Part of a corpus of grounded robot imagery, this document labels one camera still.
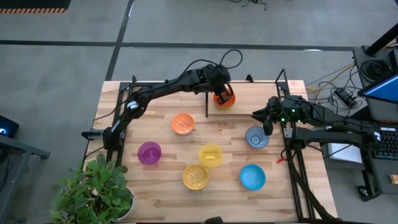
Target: blue bowl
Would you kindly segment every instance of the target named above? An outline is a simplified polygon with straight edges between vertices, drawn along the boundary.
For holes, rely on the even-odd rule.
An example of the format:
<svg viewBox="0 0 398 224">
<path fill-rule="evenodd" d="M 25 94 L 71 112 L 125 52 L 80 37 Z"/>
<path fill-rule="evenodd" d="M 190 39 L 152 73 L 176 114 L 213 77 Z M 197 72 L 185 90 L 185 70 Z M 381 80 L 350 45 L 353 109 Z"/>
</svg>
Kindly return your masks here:
<svg viewBox="0 0 398 224">
<path fill-rule="evenodd" d="M 262 127 L 253 126 L 246 131 L 246 142 L 255 149 L 261 149 L 268 145 L 269 136 Z"/>
<path fill-rule="evenodd" d="M 241 169 L 241 182 L 249 190 L 260 190 L 266 184 L 266 174 L 261 167 L 249 164 Z"/>
</svg>

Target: orange bowl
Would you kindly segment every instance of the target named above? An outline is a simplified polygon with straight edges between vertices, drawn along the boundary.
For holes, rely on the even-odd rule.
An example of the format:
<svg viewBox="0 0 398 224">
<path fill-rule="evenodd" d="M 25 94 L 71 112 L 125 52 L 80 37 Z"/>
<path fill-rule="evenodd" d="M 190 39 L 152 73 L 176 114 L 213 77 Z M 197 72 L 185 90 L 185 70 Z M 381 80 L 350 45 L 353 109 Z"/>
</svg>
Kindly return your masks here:
<svg viewBox="0 0 398 224">
<path fill-rule="evenodd" d="M 172 120 L 172 129 L 175 133 L 186 135 L 193 131 L 193 118 L 187 113 L 175 115 Z"/>
<path fill-rule="evenodd" d="M 234 94 L 231 96 L 231 98 L 230 98 L 227 102 L 225 102 L 223 105 L 221 105 L 221 104 L 218 103 L 218 99 L 219 99 L 219 96 L 216 96 L 215 94 L 213 94 L 213 101 L 214 101 L 214 103 L 216 104 L 216 106 L 218 107 L 218 109 L 227 110 L 227 109 L 230 109 L 230 108 L 235 104 L 236 95 L 235 95 L 235 93 L 234 93 Z"/>
</svg>

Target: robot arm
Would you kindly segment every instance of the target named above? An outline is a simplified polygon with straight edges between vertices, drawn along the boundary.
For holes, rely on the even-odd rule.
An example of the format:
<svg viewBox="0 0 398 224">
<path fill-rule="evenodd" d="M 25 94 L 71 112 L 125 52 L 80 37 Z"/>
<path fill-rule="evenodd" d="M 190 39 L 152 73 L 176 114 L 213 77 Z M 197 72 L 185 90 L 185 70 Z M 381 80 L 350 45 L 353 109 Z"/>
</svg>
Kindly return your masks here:
<svg viewBox="0 0 398 224">
<path fill-rule="evenodd" d="M 121 145 L 120 139 L 124 130 L 133 119 L 140 118 L 144 114 L 151 100 L 179 91 L 194 92 L 196 95 L 214 92 L 220 98 L 219 103 L 223 104 L 233 94 L 229 81 L 231 77 L 226 67 L 208 64 L 203 68 L 186 70 L 173 80 L 142 87 L 127 98 L 126 108 L 113 126 L 103 131 L 104 148 L 114 150 Z M 231 90 L 230 93 L 227 92 L 226 84 Z"/>
<path fill-rule="evenodd" d="M 331 126 L 326 131 L 312 131 L 306 128 L 286 128 L 285 137 L 290 139 L 293 148 L 305 148 L 311 142 L 348 143 L 360 148 L 367 148 L 377 144 L 375 141 L 374 125 L 365 121 L 358 121 L 334 114 L 328 108 L 310 103 L 301 96 L 284 96 L 281 101 L 273 96 L 264 109 L 253 112 L 252 117 L 263 123 L 266 135 L 273 131 L 272 123 L 302 122 L 313 126 Z"/>
</svg>

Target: concrete floor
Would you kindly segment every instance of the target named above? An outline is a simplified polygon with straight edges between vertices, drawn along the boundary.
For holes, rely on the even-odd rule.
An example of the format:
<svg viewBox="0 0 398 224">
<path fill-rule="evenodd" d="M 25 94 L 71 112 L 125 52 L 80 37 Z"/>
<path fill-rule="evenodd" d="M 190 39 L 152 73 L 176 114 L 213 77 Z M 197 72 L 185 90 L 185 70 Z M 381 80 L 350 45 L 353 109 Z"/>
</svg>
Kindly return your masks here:
<svg viewBox="0 0 398 224">
<path fill-rule="evenodd" d="M 128 0 L 72 1 L 66 14 L 0 15 L 0 40 L 115 42 Z M 371 44 L 398 21 L 394 0 L 267 0 L 241 7 L 227 0 L 135 0 L 125 42 L 359 46 Z M 127 48 L 112 80 L 163 80 L 198 58 L 218 61 L 223 49 Z M 243 50 L 234 80 L 247 74 L 271 80 L 285 68 L 306 83 L 352 62 L 350 52 Z M 45 223 L 49 187 L 82 160 L 113 47 L 0 45 L 0 114 L 18 122 L 18 139 L 51 151 L 32 159 L 18 188 L 12 215 Z M 226 58 L 235 64 L 236 55 Z M 354 81 L 359 85 L 358 77 Z M 337 79 L 342 86 L 346 78 Z M 398 196 L 360 201 L 360 173 L 328 168 L 339 217 L 395 223 Z"/>
</svg>

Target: green leaves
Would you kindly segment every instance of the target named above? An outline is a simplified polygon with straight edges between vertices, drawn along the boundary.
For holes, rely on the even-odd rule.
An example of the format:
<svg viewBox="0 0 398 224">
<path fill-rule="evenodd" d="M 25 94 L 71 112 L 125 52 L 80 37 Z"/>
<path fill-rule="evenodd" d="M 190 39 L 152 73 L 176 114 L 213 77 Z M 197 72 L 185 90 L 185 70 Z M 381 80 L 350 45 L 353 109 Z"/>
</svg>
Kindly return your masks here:
<svg viewBox="0 0 398 224">
<path fill-rule="evenodd" d="M 97 176 L 93 177 L 93 185 L 95 190 L 97 190 L 97 192 L 100 194 L 101 190 L 102 190 L 102 186 L 100 184 L 100 179 Z"/>
<path fill-rule="evenodd" d="M 116 206 L 120 205 L 120 202 L 121 202 L 121 201 L 122 201 L 121 198 L 113 198 L 113 199 L 112 199 L 112 203 L 113 203 L 114 205 L 116 205 Z"/>
<path fill-rule="evenodd" d="M 72 170 L 73 177 L 54 185 L 55 211 L 50 211 L 54 223 L 100 224 L 111 223 L 123 216 L 131 207 L 132 194 L 126 188 L 125 166 L 106 162 L 103 154 L 87 163 L 85 169 Z"/>
<path fill-rule="evenodd" d="M 130 204 L 127 201 L 123 201 L 122 203 L 120 203 L 120 207 L 123 209 L 130 209 Z"/>
</svg>

